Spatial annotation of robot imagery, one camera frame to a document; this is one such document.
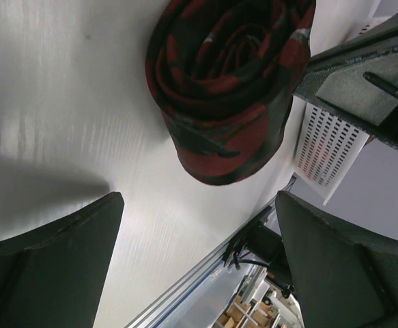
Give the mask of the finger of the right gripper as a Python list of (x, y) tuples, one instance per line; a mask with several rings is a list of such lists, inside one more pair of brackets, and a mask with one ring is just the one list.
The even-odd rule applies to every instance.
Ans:
[(338, 70), (391, 53), (398, 53), (398, 13), (366, 33), (316, 55), (306, 73)]
[(294, 94), (398, 150), (398, 54), (312, 70)]

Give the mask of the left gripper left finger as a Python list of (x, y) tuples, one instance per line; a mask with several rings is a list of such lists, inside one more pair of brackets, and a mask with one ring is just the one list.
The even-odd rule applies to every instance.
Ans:
[(112, 192), (0, 241), (0, 327), (93, 327), (123, 209)]

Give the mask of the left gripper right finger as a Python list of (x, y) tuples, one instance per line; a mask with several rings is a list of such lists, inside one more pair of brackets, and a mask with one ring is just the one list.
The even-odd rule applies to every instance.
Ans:
[(276, 212), (305, 327), (398, 327), (398, 240), (287, 191)]

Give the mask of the dark red patterned tie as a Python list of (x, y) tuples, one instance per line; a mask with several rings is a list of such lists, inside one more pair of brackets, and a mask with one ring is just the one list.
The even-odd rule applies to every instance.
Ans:
[(283, 141), (311, 58), (314, 1), (171, 1), (152, 33), (147, 85), (182, 167), (230, 185)]

